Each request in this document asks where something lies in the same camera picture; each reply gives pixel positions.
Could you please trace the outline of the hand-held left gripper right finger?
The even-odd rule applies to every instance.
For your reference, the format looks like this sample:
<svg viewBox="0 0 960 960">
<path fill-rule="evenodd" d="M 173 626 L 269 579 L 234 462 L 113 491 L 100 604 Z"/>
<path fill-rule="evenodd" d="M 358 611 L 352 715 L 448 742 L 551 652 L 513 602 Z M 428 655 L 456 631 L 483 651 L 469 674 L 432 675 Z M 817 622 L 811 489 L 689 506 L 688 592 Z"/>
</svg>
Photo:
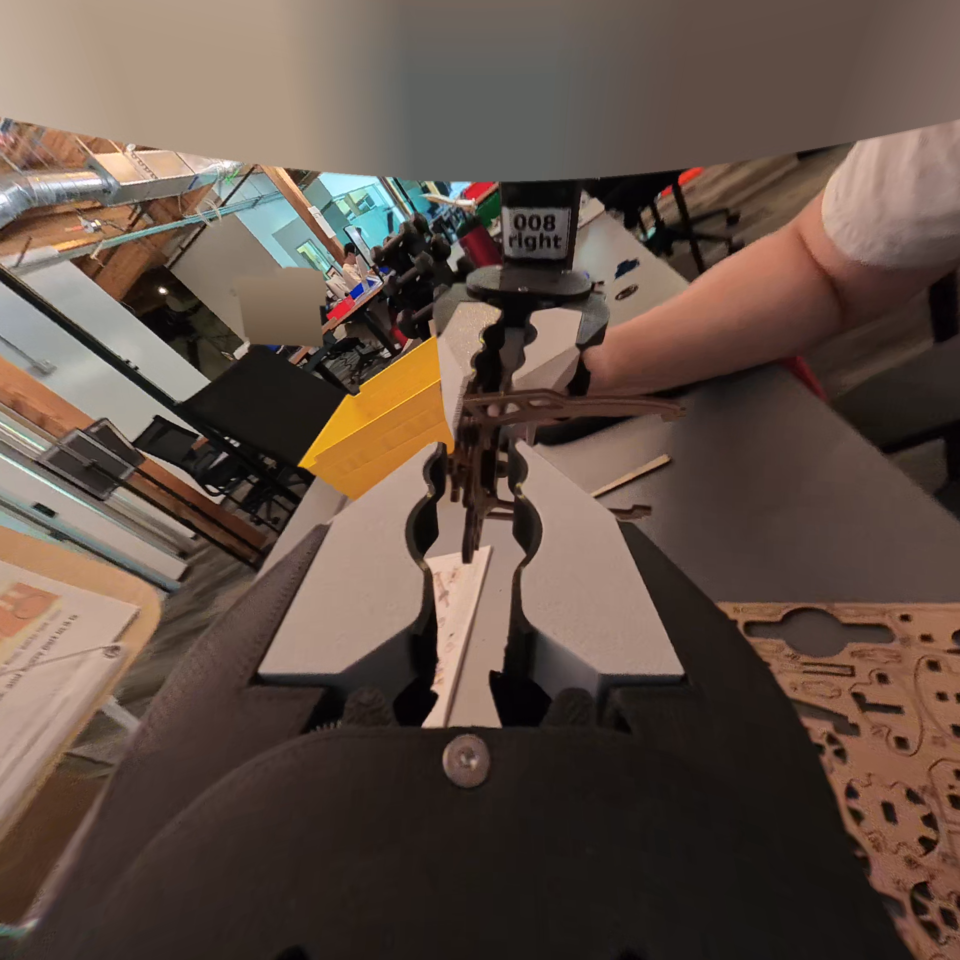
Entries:
<svg viewBox="0 0 960 960">
<path fill-rule="evenodd" d="M 566 690 L 596 708 L 621 688 L 675 686 L 685 667 L 615 515 L 527 442 L 508 457 L 507 642 L 489 687 L 501 724 L 540 724 Z"/>
</svg>

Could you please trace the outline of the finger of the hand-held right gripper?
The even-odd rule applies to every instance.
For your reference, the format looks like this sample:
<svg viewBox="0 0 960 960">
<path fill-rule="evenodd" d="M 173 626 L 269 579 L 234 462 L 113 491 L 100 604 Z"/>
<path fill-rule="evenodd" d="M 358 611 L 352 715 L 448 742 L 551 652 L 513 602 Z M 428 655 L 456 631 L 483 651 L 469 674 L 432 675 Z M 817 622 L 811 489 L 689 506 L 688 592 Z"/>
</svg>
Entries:
<svg viewBox="0 0 960 960">
<path fill-rule="evenodd" d="M 499 385 L 499 351 L 487 343 L 498 327 L 502 311 L 489 303 L 458 303 L 438 330 L 438 368 L 443 414 L 449 432 L 456 437 L 468 397 L 491 394 Z"/>
<path fill-rule="evenodd" d="M 534 339 L 523 348 L 523 362 L 515 372 L 516 390 L 568 390 L 580 362 L 582 317 L 581 310 L 570 307 L 551 307 L 531 314 Z"/>
</svg>

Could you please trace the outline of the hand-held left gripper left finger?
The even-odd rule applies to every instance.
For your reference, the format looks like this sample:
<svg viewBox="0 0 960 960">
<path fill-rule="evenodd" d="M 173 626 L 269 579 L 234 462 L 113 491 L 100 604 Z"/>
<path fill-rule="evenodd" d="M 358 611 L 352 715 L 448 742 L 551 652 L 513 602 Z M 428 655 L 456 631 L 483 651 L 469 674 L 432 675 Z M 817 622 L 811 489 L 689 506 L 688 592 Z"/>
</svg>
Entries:
<svg viewBox="0 0 960 960">
<path fill-rule="evenodd" d="M 422 724 L 437 702 L 433 576 L 437 503 L 448 452 L 430 442 L 345 507 L 326 528 L 261 660 L 268 685 L 321 687 L 346 697 L 378 690 L 400 724 Z"/>
</svg>

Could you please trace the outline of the wooden model assembly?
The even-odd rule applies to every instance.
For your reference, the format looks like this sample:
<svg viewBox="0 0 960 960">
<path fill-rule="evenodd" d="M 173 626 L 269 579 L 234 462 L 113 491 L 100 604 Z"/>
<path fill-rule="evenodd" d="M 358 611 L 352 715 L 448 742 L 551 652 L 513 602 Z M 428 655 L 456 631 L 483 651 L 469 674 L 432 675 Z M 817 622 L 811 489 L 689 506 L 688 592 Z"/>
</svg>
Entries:
<svg viewBox="0 0 960 960">
<path fill-rule="evenodd" d="M 512 503 L 498 496 L 498 481 L 507 474 L 499 450 L 509 428 L 597 417 L 658 416 L 670 422 L 685 413 L 680 403 L 650 395 L 575 397 L 547 389 L 488 392 L 468 388 L 454 413 L 454 452 L 448 468 L 450 498 L 465 510 L 462 561 L 468 564 L 474 559 L 487 518 L 513 517 Z"/>
</svg>

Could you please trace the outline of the person's right forearm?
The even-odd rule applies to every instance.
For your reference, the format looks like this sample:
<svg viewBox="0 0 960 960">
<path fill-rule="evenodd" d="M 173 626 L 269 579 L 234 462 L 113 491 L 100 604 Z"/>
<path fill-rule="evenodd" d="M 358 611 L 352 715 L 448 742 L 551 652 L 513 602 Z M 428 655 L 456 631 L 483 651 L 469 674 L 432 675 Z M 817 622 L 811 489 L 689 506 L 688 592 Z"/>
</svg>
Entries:
<svg viewBox="0 0 960 960">
<path fill-rule="evenodd" d="M 846 257 L 821 199 L 583 354 L 592 395 L 652 394 L 799 355 L 876 312 L 891 275 Z"/>
</svg>

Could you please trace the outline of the laser-cut wooden parts sheet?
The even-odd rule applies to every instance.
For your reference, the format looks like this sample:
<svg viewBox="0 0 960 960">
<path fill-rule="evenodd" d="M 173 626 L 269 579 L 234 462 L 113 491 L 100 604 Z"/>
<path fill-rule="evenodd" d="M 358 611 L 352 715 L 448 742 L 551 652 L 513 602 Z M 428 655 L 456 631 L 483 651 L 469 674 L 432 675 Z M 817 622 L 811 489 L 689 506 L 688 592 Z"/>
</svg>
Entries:
<svg viewBox="0 0 960 960">
<path fill-rule="evenodd" d="M 719 608 L 793 702 L 908 950 L 958 958 L 958 603 Z"/>
</svg>

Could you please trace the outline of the red container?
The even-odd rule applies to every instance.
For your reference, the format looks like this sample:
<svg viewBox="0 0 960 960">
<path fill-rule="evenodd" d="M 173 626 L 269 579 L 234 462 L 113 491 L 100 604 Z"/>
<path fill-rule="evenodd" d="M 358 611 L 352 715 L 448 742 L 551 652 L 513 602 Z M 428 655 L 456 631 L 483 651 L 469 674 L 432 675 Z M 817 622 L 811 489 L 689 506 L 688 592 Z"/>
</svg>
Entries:
<svg viewBox="0 0 960 960">
<path fill-rule="evenodd" d="M 457 227 L 464 255 L 475 267 L 502 264 L 502 248 L 491 234 L 501 212 L 499 184 L 480 182 L 468 186 L 458 198 L 465 218 Z"/>
</svg>

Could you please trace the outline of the black equipment rack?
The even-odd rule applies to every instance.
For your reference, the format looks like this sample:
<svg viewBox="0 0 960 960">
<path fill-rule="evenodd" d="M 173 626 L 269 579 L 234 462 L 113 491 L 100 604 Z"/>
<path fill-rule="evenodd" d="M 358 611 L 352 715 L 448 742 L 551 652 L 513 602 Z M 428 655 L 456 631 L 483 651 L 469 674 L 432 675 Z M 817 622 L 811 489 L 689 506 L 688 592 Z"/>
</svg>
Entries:
<svg viewBox="0 0 960 960">
<path fill-rule="evenodd" d="M 400 333 L 409 342 L 431 338 L 436 300 L 456 282 L 447 237 L 435 232 L 424 214 L 415 213 L 370 255 L 385 277 L 383 292 Z"/>
</svg>

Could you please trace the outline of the illustrated instruction booklet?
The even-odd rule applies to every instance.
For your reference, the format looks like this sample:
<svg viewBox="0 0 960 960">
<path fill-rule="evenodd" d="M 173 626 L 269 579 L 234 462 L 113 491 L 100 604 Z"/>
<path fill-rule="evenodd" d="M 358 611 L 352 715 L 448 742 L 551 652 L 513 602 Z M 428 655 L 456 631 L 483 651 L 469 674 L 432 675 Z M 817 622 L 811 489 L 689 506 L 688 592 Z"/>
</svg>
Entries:
<svg viewBox="0 0 960 960">
<path fill-rule="evenodd" d="M 493 551 L 492 546 L 482 546 L 470 563 L 456 553 L 427 559 L 437 619 L 437 665 L 431 685 L 435 700 L 421 724 L 423 729 L 444 728 L 450 724 L 453 700 Z"/>
</svg>

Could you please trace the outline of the yellow plastic bin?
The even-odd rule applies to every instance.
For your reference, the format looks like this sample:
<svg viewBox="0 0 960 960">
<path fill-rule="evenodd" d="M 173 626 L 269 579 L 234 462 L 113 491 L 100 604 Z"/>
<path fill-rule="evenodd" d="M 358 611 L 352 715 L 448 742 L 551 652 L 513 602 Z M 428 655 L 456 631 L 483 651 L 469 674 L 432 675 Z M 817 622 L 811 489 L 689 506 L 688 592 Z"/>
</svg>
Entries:
<svg viewBox="0 0 960 960">
<path fill-rule="evenodd" d="M 298 466 L 355 500 L 438 443 L 454 449 L 437 341 L 429 339 L 346 396 Z"/>
</svg>

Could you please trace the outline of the flat wooden stick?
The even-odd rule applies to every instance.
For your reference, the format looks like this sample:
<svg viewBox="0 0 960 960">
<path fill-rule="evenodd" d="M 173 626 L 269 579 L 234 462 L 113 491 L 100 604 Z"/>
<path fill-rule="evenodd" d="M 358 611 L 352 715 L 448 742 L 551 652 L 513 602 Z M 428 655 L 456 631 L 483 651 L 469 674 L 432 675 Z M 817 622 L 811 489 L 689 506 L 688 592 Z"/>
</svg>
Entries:
<svg viewBox="0 0 960 960">
<path fill-rule="evenodd" d="M 672 458 L 667 454 L 661 454 L 649 462 L 642 464 L 640 467 L 636 467 L 631 471 L 621 475 L 620 477 L 607 482 L 603 486 L 599 486 L 594 489 L 591 493 L 593 498 L 602 498 L 608 494 L 611 494 L 615 491 L 618 491 L 649 474 L 654 474 L 655 472 L 669 466 L 672 463 Z"/>
</svg>

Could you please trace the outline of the wooden document stand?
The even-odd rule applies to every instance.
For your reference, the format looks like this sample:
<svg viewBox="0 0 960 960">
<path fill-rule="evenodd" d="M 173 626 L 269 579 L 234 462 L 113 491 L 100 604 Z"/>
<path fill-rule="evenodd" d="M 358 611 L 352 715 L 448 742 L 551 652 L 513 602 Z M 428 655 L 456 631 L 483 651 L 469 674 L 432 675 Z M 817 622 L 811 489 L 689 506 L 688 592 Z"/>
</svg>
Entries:
<svg viewBox="0 0 960 960">
<path fill-rule="evenodd" d="M 108 680 L 94 696 L 86 714 L 67 735 L 60 749 L 50 757 L 39 779 L 34 783 L 30 794 L 24 798 L 11 822 L 2 825 L 1 819 L 1 836 L 5 837 L 22 819 L 42 786 L 56 770 L 67 749 L 72 746 L 94 714 L 108 713 L 117 707 L 114 693 L 121 679 L 157 629 L 161 619 L 162 603 L 158 592 L 137 576 L 60 544 L 47 542 L 28 534 L 2 529 L 1 555 L 2 562 L 8 562 L 54 581 L 119 599 L 140 608 L 138 618 L 126 628 L 120 641 L 126 652 L 124 662 L 115 676 Z"/>
</svg>

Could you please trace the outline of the black hard case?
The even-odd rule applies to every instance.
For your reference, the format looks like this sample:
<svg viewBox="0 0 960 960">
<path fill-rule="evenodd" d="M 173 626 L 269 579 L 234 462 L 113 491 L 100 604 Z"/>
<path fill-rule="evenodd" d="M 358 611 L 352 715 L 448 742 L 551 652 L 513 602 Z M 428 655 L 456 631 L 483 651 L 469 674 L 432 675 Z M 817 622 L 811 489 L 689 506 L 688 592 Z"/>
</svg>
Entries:
<svg viewBox="0 0 960 960">
<path fill-rule="evenodd" d="M 145 461 L 106 417 L 64 434 L 37 459 L 45 470 L 101 502 L 108 501 Z"/>
</svg>

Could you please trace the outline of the printed instruction sheet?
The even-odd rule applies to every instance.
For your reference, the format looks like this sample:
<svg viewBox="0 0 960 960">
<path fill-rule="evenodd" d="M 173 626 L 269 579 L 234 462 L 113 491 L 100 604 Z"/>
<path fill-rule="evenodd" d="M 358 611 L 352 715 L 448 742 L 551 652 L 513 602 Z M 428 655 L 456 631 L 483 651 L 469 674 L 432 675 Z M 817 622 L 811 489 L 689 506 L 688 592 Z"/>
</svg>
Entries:
<svg viewBox="0 0 960 960">
<path fill-rule="evenodd" d="M 1 563 L 1 819 L 13 821 L 126 659 L 140 607 Z"/>
</svg>

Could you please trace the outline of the silver ventilation duct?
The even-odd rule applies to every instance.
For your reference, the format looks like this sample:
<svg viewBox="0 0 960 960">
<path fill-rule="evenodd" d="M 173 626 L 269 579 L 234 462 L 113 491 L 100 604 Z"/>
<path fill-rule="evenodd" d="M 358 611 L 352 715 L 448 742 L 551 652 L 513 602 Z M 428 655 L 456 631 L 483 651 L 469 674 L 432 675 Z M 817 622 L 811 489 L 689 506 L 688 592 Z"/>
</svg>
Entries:
<svg viewBox="0 0 960 960">
<path fill-rule="evenodd" d="M 140 205 L 192 193 L 236 174 L 242 162 L 175 150 L 91 154 L 82 169 L 5 174 L 1 227 L 31 210 L 77 203 L 103 208 Z"/>
</svg>

